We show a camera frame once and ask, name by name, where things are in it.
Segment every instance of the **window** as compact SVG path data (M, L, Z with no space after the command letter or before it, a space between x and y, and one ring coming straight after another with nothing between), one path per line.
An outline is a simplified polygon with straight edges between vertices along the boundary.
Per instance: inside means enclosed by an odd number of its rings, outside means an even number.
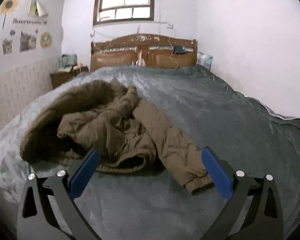
M96 0L93 25L124 21L153 21L154 0Z

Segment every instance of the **wall decal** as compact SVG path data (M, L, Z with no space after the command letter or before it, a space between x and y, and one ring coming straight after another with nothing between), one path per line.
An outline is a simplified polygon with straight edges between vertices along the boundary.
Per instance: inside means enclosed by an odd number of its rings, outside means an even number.
M1 14L4 14L4 21L2 28L4 27L4 23L6 22L7 14L14 11L14 9L18 6L18 0L4 0L1 5Z
M31 0L28 14L32 17L48 16L48 12L45 10L44 6L38 0Z
M11 54L12 53L12 40L8 41L4 39L2 42L3 54Z
M47 25L47 21L39 21L39 20L18 20L17 18L13 19L13 24L31 24L31 25Z
M50 32L44 32L41 34L40 45L43 49L49 48L52 45L52 36Z
M36 46L37 46L36 36L21 32L20 52L35 49Z

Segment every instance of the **jacket cuff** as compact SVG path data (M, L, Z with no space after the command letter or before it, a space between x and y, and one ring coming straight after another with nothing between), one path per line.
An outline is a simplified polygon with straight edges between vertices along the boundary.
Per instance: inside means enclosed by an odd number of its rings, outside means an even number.
M188 182L185 186L189 193L193 193L196 189L202 188L213 183L209 174L204 177L195 178Z

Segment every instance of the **nightstand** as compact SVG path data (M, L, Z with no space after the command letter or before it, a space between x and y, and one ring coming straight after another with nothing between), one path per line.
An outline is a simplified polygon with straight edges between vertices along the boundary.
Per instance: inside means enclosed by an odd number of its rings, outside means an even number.
M80 69L76 69L75 71L71 70L70 72L57 71L50 74L52 88L55 89L62 84L68 82L73 77L79 75L81 72L89 72L89 68L84 66Z

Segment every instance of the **metal screw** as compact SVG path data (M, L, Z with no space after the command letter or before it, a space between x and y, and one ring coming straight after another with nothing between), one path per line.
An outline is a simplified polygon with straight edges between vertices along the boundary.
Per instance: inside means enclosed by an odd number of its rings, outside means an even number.
M237 174L238 177L243 177L244 176L243 171L237 171L235 174Z
M66 174L66 171L61 170L61 171L58 171L57 176L58 177L63 177L65 174Z
M29 180L33 180L35 178L35 174L34 173L31 173L29 176L28 176L28 179Z
M272 175L268 174L268 175L266 176L266 179L267 179L267 180L273 180L273 177L272 177Z

